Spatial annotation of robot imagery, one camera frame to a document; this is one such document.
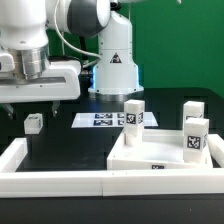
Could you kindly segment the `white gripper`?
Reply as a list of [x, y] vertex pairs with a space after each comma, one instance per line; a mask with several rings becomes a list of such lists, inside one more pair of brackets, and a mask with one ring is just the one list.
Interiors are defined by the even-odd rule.
[[40, 78], [16, 80], [0, 78], [0, 103], [10, 119], [15, 118], [11, 104], [20, 102], [52, 101], [52, 116], [56, 117], [60, 101], [80, 96], [81, 64], [75, 60], [52, 62]]

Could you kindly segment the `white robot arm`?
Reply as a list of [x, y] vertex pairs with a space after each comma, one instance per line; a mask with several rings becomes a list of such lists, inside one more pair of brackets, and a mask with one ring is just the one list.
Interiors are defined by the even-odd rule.
[[[79, 75], [93, 68], [93, 98], [124, 101], [139, 95], [138, 66], [133, 61], [132, 24], [117, 13], [121, 3], [137, 0], [0, 0], [0, 105], [62, 100], [80, 96]], [[48, 56], [48, 29], [98, 38], [95, 60]]]

